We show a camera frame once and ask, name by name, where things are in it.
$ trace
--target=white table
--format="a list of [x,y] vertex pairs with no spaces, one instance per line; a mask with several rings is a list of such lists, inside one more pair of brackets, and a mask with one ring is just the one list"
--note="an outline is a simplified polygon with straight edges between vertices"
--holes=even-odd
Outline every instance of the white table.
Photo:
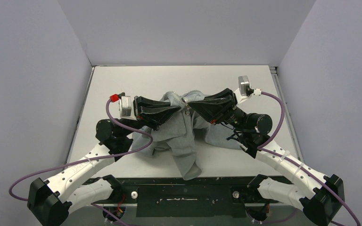
[[[68,162],[82,158],[98,140],[95,127],[99,120],[107,119],[105,104],[114,93],[143,96],[159,100],[167,91],[180,95],[197,89],[205,94],[215,94],[225,88],[238,88],[238,76],[247,75],[254,88],[277,95],[270,69],[266,65],[235,66],[97,66],[92,75],[85,105],[75,134]],[[265,113],[273,119],[273,129],[280,118],[280,106],[270,97],[252,97],[239,105],[247,113]],[[118,104],[110,111],[119,117]],[[287,122],[275,138],[277,143],[298,157]],[[240,150],[231,150],[196,140],[200,177],[240,177],[264,174],[279,176],[271,167]],[[112,174],[117,178],[181,177],[170,151],[156,152],[154,157],[131,154],[104,168],[95,176]]]

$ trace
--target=gray towel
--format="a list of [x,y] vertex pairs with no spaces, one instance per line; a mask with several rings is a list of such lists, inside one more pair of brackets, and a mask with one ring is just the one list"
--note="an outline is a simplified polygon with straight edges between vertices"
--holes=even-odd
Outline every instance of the gray towel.
[[[170,149],[182,178],[190,180],[196,178],[202,172],[199,161],[196,158],[194,129],[202,129],[204,131],[204,138],[208,144],[230,149],[240,149],[236,141],[226,140],[227,137],[233,134],[231,129],[221,125],[211,125],[195,111],[187,109],[186,104],[181,100],[182,97],[187,99],[187,102],[203,100],[205,96],[198,90],[188,92],[181,97],[175,92],[166,92],[160,101],[170,102],[171,106],[180,106],[181,109],[174,113],[157,131],[149,127],[142,128],[143,131],[153,136],[153,143],[139,153],[153,156],[155,150]],[[132,138],[134,139],[132,149],[142,147],[149,141],[147,136],[140,133],[133,133]]]

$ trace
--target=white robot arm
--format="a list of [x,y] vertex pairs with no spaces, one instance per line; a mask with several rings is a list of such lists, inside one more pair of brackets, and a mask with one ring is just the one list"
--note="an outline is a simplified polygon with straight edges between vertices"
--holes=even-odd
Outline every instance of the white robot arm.
[[[342,199],[343,182],[336,175],[327,177],[311,169],[270,139],[267,134],[272,129],[272,120],[268,115],[247,114],[237,107],[237,104],[252,95],[262,94],[264,92],[261,89],[250,87],[247,77],[241,77],[236,92],[225,89],[218,94],[205,97],[204,100],[186,104],[213,125],[232,125],[234,135],[227,138],[228,140],[235,139],[240,142],[244,152],[271,166],[292,183],[284,184],[258,175],[247,185],[250,192],[264,199],[280,201],[300,209],[315,224],[326,226],[340,209],[341,203],[335,200],[321,183],[303,172],[303,169],[327,184]],[[85,162],[68,167],[44,181],[38,178],[32,182],[27,206],[42,225],[58,226],[68,214],[85,205],[109,198],[113,201],[118,200],[122,194],[121,184],[111,175],[82,186],[87,179],[120,157],[93,158],[127,152],[132,143],[132,140],[127,138],[131,133],[130,128],[140,129],[148,126],[158,129],[174,112],[180,110],[180,107],[170,106],[168,102],[143,97],[135,97],[134,101],[131,101],[131,97],[125,96],[124,93],[111,96],[112,102],[117,100],[121,115],[118,121],[126,127],[113,124],[113,118],[99,121],[96,138],[100,143],[81,158]]]

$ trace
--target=screw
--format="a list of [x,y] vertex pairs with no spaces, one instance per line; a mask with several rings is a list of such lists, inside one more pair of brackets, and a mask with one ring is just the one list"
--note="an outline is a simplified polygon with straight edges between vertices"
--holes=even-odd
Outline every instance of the screw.
[[239,198],[239,191],[235,191],[235,192],[233,192],[232,193],[232,197],[234,197],[234,198]]
[[131,198],[133,199],[138,198],[138,192],[131,192]]

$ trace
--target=white wall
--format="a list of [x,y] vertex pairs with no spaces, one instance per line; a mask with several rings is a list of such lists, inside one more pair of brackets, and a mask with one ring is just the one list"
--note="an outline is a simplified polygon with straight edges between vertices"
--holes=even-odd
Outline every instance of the white wall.
[[65,162],[90,72],[56,0],[0,0],[0,225],[37,225],[8,188]]
[[59,0],[93,65],[279,65],[315,0]]
[[344,180],[362,222],[362,1],[317,0],[279,75],[304,160]]

